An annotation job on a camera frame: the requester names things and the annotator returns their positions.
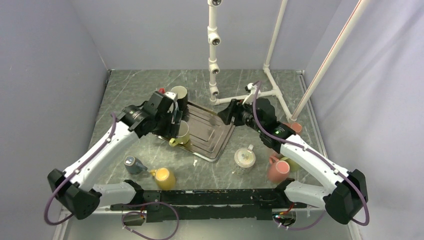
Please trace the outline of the black white-lined mug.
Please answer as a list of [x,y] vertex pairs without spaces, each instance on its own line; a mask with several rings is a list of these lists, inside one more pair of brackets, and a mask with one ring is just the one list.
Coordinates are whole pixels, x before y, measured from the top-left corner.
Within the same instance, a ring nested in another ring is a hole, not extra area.
[[184,86],[174,86],[171,90],[177,95],[177,104],[180,111],[185,111],[188,105],[188,90]]

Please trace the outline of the lime green faceted mug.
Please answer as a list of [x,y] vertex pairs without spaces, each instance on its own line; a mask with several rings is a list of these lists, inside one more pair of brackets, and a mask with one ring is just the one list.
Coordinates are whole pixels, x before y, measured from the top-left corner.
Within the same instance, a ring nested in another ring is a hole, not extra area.
[[171,138],[168,144],[171,147],[175,147],[177,145],[185,145],[189,142],[189,140],[190,140],[190,127],[186,121],[182,120],[179,125],[179,132],[177,134],[177,137]]

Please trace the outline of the grey blue mug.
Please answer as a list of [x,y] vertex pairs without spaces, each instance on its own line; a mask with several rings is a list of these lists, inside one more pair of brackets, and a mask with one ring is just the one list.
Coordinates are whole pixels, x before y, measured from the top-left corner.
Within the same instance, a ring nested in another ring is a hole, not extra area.
[[138,175],[146,172],[148,168],[136,157],[127,156],[124,160],[125,169],[132,175]]

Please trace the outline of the yellow mug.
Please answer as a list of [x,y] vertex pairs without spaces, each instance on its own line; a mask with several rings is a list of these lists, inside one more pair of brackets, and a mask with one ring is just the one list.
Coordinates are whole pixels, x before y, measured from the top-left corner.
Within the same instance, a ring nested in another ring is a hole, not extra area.
[[172,190],[176,186],[177,179],[168,168],[152,169],[149,173],[153,176],[156,185],[164,191]]

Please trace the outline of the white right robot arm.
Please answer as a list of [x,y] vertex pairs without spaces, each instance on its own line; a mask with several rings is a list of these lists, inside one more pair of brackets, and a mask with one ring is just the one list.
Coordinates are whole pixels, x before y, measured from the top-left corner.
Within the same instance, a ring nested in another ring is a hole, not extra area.
[[249,95],[244,100],[231,99],[229,105],[218,112],[218,117],[225,125],[255,130],[266,147],[294,161],[321,184],[284,180],[282,190],[275,194],[276,203],[282,208],[293,202],[324,208],[340,224],[354,222],[367,226],[370,212],[364,173],[332,162],[309,146],[290,126],[278,121],[270,101],[258,97],[260,86],[260,81],[248,84],[245,89]]

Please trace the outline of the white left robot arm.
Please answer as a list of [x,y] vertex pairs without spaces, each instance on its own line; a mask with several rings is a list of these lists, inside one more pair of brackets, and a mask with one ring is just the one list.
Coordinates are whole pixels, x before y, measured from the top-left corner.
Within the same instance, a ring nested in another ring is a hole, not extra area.
[[52,190],[48,207],[56,199],[71,216],[82,220],[99,207],[121,204],[137,210],[145,203],[143,188],[133,180],[98,184],[97,179],[118,155],[142,137],[177,137],[182,120],[178,95],[154,91],[141,105],[129,105],[119,114],[112,112],[111,117],[111,127],[80,159],[64,170],[53,169],[48,174]]

